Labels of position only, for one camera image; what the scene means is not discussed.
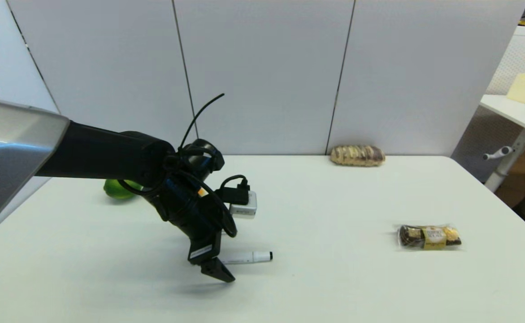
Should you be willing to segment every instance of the white power adapter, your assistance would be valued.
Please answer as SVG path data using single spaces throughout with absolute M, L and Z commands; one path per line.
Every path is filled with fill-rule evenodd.
M 256 215 L 256 193 L 248 191 L 248 204 L 231 204 L 229 211 L 235 218 L 254 219 L 254 215 Z

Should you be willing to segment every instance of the white wall panel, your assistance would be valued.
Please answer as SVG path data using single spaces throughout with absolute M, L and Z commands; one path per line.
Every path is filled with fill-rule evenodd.
M 351 0 L 176 0 L 199 135 L 223 153 L 324 153 Z
M 57 112 L 4 0 L 0 0 L 0 100 Z
M 525 0 L 358 0 L 329 148 L 449 156 Z
M 178 145 L 192 110 L 170 1 L 9 3 L 63 115 Z

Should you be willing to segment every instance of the pegboard wall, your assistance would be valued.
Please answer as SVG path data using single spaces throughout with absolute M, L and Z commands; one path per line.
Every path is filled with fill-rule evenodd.
M 506 94 L 515 75 L 523 72 L 525 73 L 525 27 L 517 27 L 486 94 Z M 511 145 L 520 131 L 521 127 L 515 123 L 479 107 L 451 157 L 484 182 L 501 160 L 484 161 L 483 153 L 493 153 L 501 146 Z

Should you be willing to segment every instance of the white marker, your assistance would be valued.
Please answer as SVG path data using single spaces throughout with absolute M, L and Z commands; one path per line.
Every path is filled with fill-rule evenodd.
M 249 264 L 254 262 L 269 262 L 272 260 L 272 251 L 233 252 L 219 256 L 223 264 Z

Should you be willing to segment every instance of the white label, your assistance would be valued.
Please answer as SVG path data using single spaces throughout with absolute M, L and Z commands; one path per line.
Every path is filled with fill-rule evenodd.
M 202 247 L 200 249 L 197 249 L 197 250 L 191 252 L 191 259 L 196 258 L 196 257 L 198 257 L 200 255 L 203 255 L 204 253 L 207 253 L 207 252 L 211 251 L 212 249 L 213 249 L 213 245 L 212 244 L 207 245 L 207 247 Z
M 432 243 L 440 243 L 445 238 L 445 233 L 439 227 L 427 227 L 426 234 L 426 238 Z

